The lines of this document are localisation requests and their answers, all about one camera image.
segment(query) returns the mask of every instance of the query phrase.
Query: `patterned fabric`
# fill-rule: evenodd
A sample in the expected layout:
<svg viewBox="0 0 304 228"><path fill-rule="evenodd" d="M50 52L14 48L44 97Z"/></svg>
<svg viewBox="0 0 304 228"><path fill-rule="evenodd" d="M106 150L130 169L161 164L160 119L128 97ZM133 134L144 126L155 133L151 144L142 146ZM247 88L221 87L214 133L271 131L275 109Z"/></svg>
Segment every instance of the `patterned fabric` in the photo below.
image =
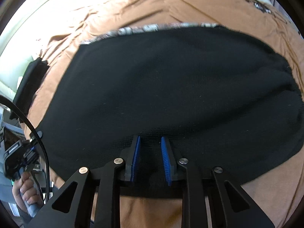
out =
<svg viewBox="0 0 304 228"><path fill-rule="evenodd" d="M151 25L145 25L142 27L124 27L120 28L118 30L112 30L105 34L101 34L100 36L94 37L90 40L84 40L81 41L81 45L89 45L91 43L103 40L103 39L109 39L119 36L125 36L125 35L132 35L132 34L139 34L144 32L156 32L161 30L170 30L170 29L178 29L178 28L188 28L188 27L208 27L208 28L214 28L214 27L224 27L223 25L219 25L217 23L170 23L170 24L151 24Z"/></svg>

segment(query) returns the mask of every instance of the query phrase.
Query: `brown bedsheet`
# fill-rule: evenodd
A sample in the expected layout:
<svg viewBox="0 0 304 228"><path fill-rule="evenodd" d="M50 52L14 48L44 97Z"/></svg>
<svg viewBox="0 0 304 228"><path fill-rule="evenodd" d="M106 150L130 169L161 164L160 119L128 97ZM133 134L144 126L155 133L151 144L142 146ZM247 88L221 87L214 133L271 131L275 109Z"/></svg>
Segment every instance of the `brown bedsheet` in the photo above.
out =
<svg viewBox="0 0 304 228"><path fill-rule="evenodd" d="M68 21L60 21L61 32L39 41L38 56L48 61L50 69L36 93L29 120L34 126L42 120L82 40L112 29L154 23L219 23L259 38L288 60L303 94L304 40L274 7L270 7L271 14L262 13L253 3L253 0L105 0L72 11L65 18ZM276 227L282 227L304 195L303 162L304 148L282 165L243 185ZM58 187L64 183L53 171L51 179ZM120 202L122 227L181 225L181 200L121 197Z"/></svg>

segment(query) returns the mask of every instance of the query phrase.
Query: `human hand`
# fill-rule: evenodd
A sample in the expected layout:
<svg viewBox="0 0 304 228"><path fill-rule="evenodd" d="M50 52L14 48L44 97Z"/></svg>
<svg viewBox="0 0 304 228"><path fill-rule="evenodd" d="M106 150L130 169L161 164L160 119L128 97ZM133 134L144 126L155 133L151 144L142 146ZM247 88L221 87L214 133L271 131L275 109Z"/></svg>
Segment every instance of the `human hand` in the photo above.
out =
<svg viewBox="0 0 304 228"><path fill-rule="evenodd" d="M16 204L24 212L27 212L27 208L23 201L27 201L29 205L34 203L37 203L40 206L43 205L40 195L37 194L37 190L34 188L34 182L32 179L30 179L29 172L23 172L21 178L14 182L12 192Z"/></svg>

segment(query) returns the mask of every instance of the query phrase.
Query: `black cable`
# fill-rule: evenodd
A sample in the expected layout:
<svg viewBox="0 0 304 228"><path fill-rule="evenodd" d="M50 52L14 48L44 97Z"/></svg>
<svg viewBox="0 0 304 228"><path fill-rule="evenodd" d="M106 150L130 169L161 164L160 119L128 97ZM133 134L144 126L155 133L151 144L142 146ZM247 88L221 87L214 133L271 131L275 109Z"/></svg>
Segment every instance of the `black cable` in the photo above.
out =
<svg viewBox="0 0 304 228"><path fill-rule="evenodd" d="M45 174L45 171L43 170L43 168L42 168L42 172L44 173L44 178L46 179L47 178L47 175Z"/></svg>
<svg viewBox="0 0 304 228"><path fill-rule="evenodd" d="M45 201L47 202L50 198L50 164L49 164L49 158L47 155L47 151L46 151L39 135L37 134L37 131L31 124L31 122L27 119L27 117L22 113L22 111L13 102L11 102L9 99L7 99L6 97L4 97L2 95L0 95L0 103L5 105L6 107L10 108L10 110L12 112L14 112L25 123L25 125L33 133L34 137L36 138L38 144L40 145L40 147L42 149L42 152L44 155L44 160L45 160L45 168L46 168L46 189L47 189L46 192L47 193L46 193Z"/></svg>
<svg viewBox="0 0 304 228"><path fill-rule="evenodd" d="M33 179L34 179L34 181L35 181L37 187L38 187L38 191L39 191L40 197L41 197L42 201L44 202L45 198L43 198L41 186L40 186L40 184L38 183L38 180L37 180L35 174L34 174L33 172L31 172L31 174L32 174L32 176L33 176Z"/></svg>
<svg viewBox="0 0 304 228"><path fill-rule="evenodd" d="M42 193L45 193L46 189L45 187L41 187L41 191ZM54 187L50 187L50 193L52 193L54 191Z"/></svg>

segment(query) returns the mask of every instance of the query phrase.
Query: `silver bolt head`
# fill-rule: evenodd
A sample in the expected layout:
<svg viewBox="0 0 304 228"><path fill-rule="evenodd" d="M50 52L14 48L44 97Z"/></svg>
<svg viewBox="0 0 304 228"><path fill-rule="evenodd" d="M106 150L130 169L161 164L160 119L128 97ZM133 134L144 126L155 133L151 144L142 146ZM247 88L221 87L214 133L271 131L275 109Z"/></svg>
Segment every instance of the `silver bolt head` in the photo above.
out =
<svg viewBox="0 0 304 228"><path fill-rule="evenodd" d="M124 160L122 158L114 159L115 164L121 164Z"/></svg>
<svg viewBox="0 0 304 228"><path fill-rule="evenodd" d="M81 167L80 169L79 169L79 173L80 174L84 174L84 173L87 173L88 172L88 168L87 167Z"/></svg>
<svg viewBox="0 0 304 228"><path fill-rule="evenodd" d="M220 173L223 172L223 168L221 168L221 167L215 167L215 168L214 168L214 172L220 174Z"/></svg>
<svg viewBox="0 0 304 228"><path fill-rule="evenodd" d="M189 162L189 160L186 159L186 158L181 158L181 159L179 159L179 162L180 162L181 164L187 164L187 163Z"/></svg>

